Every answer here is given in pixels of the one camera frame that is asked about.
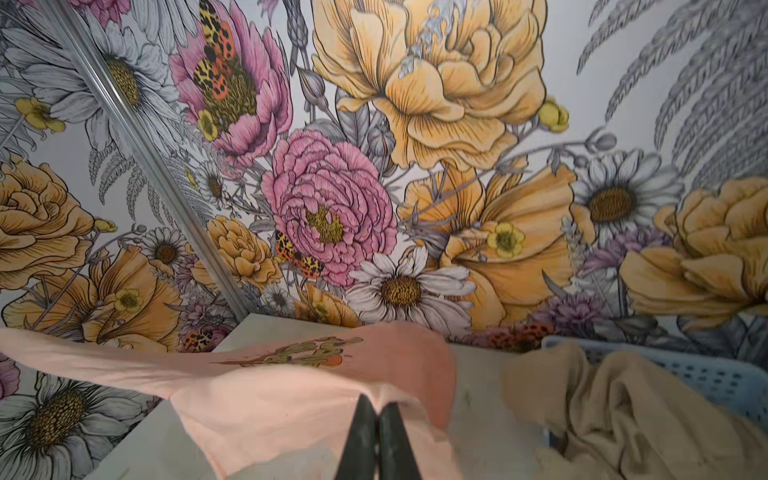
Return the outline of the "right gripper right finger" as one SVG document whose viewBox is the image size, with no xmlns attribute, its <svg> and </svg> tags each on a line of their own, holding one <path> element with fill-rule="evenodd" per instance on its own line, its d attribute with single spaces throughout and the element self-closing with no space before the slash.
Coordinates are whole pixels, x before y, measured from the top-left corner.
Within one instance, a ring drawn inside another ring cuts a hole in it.
<svg viewBox="0 0 768 480">
<path fill-rule="evenodd" d="M 381 480 L 421 480 L 397 403 L 387 404 L 378 417 L 378 468 Z"/>
</svg>

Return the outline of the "pink printed t-shirt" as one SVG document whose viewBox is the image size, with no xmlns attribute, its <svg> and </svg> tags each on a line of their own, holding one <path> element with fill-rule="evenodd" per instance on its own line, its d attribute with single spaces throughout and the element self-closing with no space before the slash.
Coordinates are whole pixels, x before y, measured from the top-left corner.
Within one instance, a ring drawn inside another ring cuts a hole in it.
<svg viewBox="0 0 768 480">
<path fill-rule="evenodd" d="M 399 407 L 423 478 L 461 475 L 446 435 L 456 359 L 441 335 L 413 323 L 192 354 L 5 329 L 1 350 L 48 374 L 168 400 L 221 479 L 312 447 L 339 459 L 361 396 L 376 412 Z"/>
</svg>

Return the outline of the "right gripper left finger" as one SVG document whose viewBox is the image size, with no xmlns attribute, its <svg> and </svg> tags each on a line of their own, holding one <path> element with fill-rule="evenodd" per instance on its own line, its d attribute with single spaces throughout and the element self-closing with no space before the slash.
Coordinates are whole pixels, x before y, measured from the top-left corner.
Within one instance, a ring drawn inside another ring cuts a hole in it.
<svg viewBox="0 0 768 480">
<path fill-rule="evenodd" d="M 372 480 L 378 467 L 378 415 L 361 394 L 339 460 L 335 480 Z"/>
</svg>

